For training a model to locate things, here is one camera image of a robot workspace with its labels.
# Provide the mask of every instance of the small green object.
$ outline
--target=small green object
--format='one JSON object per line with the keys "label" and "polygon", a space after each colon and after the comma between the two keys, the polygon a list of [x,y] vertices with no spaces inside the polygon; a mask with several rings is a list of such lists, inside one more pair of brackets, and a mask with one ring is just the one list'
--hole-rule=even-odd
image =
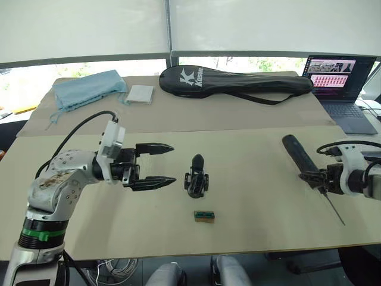
{"label": "small green object", "polygon": [[209,211],[195,210],[194,215],[195,215],[195,221],[197,222],[213,223],[215,218],[214,212],[209,212]]}
{"label": "small green object", "polygon": [[23,228],[22,234],[28,237],[36,237],[39,241],[48,241],[51,237],[59,237],[65,234],[65,229],[62,231],[33,231],[31,229]]}

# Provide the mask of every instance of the window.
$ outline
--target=window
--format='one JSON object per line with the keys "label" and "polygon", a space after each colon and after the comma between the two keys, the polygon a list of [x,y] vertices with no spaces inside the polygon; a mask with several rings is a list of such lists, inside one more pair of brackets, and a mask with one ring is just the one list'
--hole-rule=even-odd
{"label": "window", "polygon": [[102,61],[94,63],[50,64],[0,70],[0,106],[7,110],[39,104],[60,77],[82,77],[107,70],[120,76],[153,76],[166,69],[160,60]]}
{"label": "window", "polygon": [[371,70],[370,70],[370,73],[369,73],[369,74],[371,74],[372,71],[375,70],[375,68],[376,68],[380,63],[381,63],[380,61],[375,61],[374,64],[373,64],[373,67],[372,67]]}
{"label": "window", "polygon": [[307,58],[280,57],[180,57],[180,64],[194,64],[235,73],[295,71],[303,74]]}

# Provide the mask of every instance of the logo on bag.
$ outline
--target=logo on bag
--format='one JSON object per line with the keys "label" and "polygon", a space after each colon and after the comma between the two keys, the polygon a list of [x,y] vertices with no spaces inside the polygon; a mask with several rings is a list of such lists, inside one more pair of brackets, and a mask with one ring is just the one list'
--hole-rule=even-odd
{"label": "logo on bag", "polygon": [[192,72],[190,75],[187,75],[183,69],[180,76],[182,76],[182,78],[180,77],[180,82],[185,82],[185,84],[188,85],[194,84],[194,82],[191,82],[191,79],[195,79],[195,72]]}
{"label": "logo on bag", "polygon": [[202,67],[199,67],[198,68],[198,72],[197,72],[197,78],[195,79],[195,72],[193,71],[191,74],[186,74],[184,69],[183,71],[181,72],[180,74],[180,82],[185,82],[185,84],[188,84],[188,85],[198,85],[199,87],[202,87],[202,74],[204,72],[204,69]]}

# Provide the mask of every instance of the laptop screen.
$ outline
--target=laptop screen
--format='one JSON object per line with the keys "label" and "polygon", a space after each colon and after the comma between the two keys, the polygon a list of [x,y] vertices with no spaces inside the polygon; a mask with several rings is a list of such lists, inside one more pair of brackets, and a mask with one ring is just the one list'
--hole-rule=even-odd
{"label": "laptop screen", "polygon": [[303,76],[310,78],[318,100],[354,102],[365,84],[376,58],[311,55]]}

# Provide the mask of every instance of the small black object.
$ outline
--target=small black object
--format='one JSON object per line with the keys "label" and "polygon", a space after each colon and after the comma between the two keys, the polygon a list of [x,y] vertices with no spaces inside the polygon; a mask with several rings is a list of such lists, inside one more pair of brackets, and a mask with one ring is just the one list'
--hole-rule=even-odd
{"label": "small black object", "polygon": [[209,175],[204,173],[204,158],[197,154],[193,157],[190,173],[185,173],[184,189],[192,198],[201,198],[208,187]]}

